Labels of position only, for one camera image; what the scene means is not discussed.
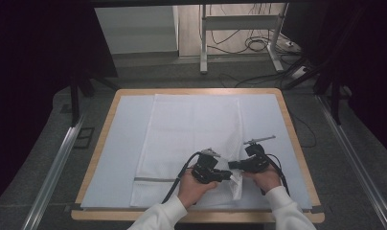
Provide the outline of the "white metal desk frame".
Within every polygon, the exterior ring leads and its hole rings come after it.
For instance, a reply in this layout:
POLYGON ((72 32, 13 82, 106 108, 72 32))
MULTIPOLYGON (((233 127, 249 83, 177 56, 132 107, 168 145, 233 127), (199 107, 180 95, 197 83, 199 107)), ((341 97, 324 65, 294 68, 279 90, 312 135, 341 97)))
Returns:
POLYGON ((206 14, 206 6, 202 5, 200 22, 201 53, 200 73, 208 72, 207 38, 208 31, 232 31, 232 30, 272 30, 274 32, 267 43, 267 51, 277 72, 283 72, 284 68, 276 52, 278 37, 284 24, 288 3, 284 3, 277 15, 229 15, 209 16, 206 14))

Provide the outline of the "person's left hand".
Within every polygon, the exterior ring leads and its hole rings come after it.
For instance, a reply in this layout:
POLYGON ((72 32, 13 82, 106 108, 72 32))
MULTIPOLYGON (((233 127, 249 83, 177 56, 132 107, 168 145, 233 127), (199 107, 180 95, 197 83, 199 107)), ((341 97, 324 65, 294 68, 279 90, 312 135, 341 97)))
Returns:
POLYGON ((182 205, 186 209, 189 209, 208 191, 215 189, 217 185, 217 182, 202 184, 193 177, 191 170, 186 170, 181 178, 177 197, 181 201, 182 205))

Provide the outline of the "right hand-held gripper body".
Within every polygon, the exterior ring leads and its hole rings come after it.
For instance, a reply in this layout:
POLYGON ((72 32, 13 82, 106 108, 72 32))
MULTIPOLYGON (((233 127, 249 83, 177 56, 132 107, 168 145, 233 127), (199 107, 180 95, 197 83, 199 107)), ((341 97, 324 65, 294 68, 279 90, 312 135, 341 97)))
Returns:
POLYGON ((270 158, 266 155, 261 141, 273 139, 274 135, 265 138, 251 139, 245 142, 245 151, 249 156, 245 161, 244 171, 248 173, 264 172, 270 165, 270 158))

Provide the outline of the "white power strip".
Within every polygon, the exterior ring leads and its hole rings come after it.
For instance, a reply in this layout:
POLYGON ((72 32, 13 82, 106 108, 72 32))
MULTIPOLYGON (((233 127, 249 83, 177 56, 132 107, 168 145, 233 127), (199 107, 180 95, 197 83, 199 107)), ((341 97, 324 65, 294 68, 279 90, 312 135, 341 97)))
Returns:
POLYGON ((306 66, 299 67, 292 75, 291 77, 296 80, 299 79, 302 75, 307 73, 309 71, 309 68, 306 66))

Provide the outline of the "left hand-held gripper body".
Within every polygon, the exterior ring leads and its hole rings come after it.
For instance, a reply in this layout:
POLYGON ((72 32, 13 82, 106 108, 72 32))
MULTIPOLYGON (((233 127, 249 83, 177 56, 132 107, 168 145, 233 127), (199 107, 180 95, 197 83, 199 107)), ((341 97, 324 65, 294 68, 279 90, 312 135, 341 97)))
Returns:
POLYGON ((217 157, 219 157, 219 154, 212 149, 202 150, 193 166, 192 176, 202 184, 219 181, 217 174, 214 172, 214 168, 218 163, 217 157))

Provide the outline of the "white cabinet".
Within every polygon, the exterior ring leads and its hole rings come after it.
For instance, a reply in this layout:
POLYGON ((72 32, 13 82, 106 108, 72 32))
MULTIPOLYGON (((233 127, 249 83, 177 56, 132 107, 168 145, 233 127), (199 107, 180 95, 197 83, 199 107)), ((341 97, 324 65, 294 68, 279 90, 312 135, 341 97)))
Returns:
POLYGON ((95 8, 112 55, 176 52, 175 6, 95 8))

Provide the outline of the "white table mat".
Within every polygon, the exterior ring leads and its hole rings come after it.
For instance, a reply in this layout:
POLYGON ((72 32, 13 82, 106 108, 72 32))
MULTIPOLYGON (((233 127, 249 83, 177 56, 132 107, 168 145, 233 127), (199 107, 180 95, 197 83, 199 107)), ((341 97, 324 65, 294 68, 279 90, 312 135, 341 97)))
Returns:
MULTIPOLYGON (((130 200, 148 120, 157 95, 161 94, 120 98, 99 163, 81 203, 83 208, 147 208, 134 207, 130 200)), ((274 135, 273 139, 261 141, 260 144, 266 153, 279 159, 292 199, 302 209, 310 209, 312 203, 306 181, 301 174, 277 97, 273 94, 215 96, 237 97, 240 101, 242 141, 239 159, 233 161, 246 159, 245 142, 274 135)), ((197 154, 190 157, 195 163, 197 154)))

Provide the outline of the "black floor outlet cover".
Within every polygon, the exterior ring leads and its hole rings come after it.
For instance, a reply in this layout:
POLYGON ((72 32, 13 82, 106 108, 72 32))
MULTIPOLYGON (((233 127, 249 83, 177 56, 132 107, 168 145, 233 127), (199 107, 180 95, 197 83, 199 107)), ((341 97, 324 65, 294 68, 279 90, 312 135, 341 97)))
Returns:
POLYGON ((89 148, 95 129, 93 127, 82 127, 76 138, 74 148, 76 150, 86 150, 89 148))

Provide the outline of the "silver metal rail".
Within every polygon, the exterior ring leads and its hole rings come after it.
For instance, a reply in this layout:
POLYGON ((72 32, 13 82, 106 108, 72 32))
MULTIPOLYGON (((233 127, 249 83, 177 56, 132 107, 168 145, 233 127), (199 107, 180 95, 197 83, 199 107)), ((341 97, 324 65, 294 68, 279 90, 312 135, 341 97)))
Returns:
POLYGON ((80 133, 84 119, 85 115, 82 114, 66 132, 52 166, 48 171, 20 230, 37 230, 38 225, 47 209, 48 203, 50 202, 52 194, 57 186, 69 154, 76 142, 78 134, 80 133))
POLYGON ((364 193, 370 200, 376 215, 378 216, 384 230, 387 230, 387 202, 376 186, 373 179, 370 177, 368 171, 363 166, 361 159, 355 151, 350 139, 347 137, 343 127, 336 123, 330 113, 330 105, 323 96, 316 96, 317 102, 329 123, 329 126, 334 133, 342 151, 349 161, 358 181, 360 182, 364 193))

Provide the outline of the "person's right hand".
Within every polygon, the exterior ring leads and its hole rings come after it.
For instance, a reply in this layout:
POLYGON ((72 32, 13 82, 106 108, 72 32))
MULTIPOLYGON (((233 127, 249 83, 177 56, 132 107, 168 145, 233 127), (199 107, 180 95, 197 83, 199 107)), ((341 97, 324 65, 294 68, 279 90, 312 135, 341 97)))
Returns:
POLYGON ((264 172, 243 172, 242 175, 251 178, 265 193, 282 185, 278 172, 272 166, 269 166, 264 172))

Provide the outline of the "dark curtain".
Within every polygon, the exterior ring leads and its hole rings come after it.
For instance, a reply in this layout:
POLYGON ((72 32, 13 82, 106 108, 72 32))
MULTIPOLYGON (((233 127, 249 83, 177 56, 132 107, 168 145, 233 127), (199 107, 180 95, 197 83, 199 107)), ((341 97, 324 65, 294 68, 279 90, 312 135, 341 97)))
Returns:
POLYGON ((387 0, 301 0, 282 33, 318 68, 318 94, 351 90, 349 106, 387 149, 387 0))
POLYGON ((31 152, 56 92, 116 76, 92 0, 0 0, 0 197, 31 152))

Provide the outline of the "black metal stand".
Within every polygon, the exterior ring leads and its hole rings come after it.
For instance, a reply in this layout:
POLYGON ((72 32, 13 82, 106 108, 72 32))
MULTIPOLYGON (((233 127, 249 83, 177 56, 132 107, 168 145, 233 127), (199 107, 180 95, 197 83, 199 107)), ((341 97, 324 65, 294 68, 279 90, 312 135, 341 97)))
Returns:
POLYGON ((73 75, 70 78, 70 92, 71 92, 71 110, 72 110, 72 124, 71 127, 75 127, 80 122, 80 100, 79 100, 79 92, 87 97, 93 97, 95 94, 95 89, 92 85, 91 80, 95 80, 108 88, 117 91, 121 88, 120 85, 106 79, 100 78, 95 75, 86 76, 76 76, 73 75))
POLYGON ((283 90, 289 90, 295 86, 307 81, 315 76, 318 76, 316 83, 313 85, 313 92, 315 95, 323 95, 326 93, 328 88, 331 89, 330 94, 330 115, 334 121, 340 125, 341 121, 339 118, 339 102, 341 99, 340 94, 340 75, 338 73, 336 62, 333 57, 329 57, 323 63, 313 67, 301 77, 287 83, 283 90))

